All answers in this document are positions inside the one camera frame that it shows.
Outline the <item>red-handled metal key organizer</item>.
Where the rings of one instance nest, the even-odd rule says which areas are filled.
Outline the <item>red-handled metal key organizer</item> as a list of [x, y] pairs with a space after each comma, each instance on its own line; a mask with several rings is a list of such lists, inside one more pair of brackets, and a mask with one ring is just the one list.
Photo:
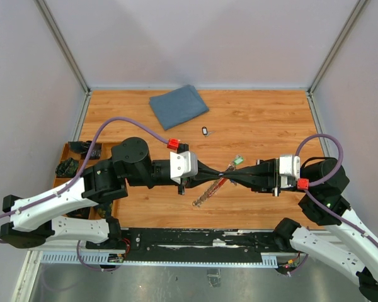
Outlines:
[[[237, 163], [233, 160], [228, 166], [226, 172], [231, 172], [236, 170]], [[221, 177], [218, 180], [215, 180], [204, 192], [201, 196], [199, 196], [196, 200], [193, 201], [192, 206], [194, 207], [201, 207], [201, 205], [206, 202], [206, 200], [210, 199], [226, 182], [228, 179]]]

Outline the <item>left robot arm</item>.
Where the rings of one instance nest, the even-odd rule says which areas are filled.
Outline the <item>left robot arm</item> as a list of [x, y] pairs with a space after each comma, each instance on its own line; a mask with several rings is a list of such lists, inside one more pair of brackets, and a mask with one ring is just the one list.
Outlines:
[[129, 186], [149, 189], [178, 186], [182, 191], [191, 180], [222, 174], [200, 163], [186, 147], [178, 147], [168, 159], [152, 160], [148, 144], [132, 137], [112, 147], [111, 157], [83, 169], [74, 179], [37, 196], [3, 199], [10, 221], [1, 225], [0, 239], [18, 249], [39, 247], [54, 240], [82, 240], [115, 249], [122, 243], [116, 218], [83, 220], [66, 213], [126, 198]]

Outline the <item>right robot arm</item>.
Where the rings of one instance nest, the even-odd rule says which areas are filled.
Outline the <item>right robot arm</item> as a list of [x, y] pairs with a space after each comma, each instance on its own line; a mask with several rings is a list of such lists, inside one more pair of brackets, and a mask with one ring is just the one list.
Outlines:
[[257, 193], [304, 193], [298, 203], [302, 213], [340, 239], [346, 249], [319, 239], [290, 218], [275, 227], [274, 247], [319, 259], [356, 283], [367, 300], [378, 301], [378, 239], [342, 196], [349, 179], [340, 159], [321, 157], [311, 165], [302, 165], [298, 156], [282, 155], [218, 175]]

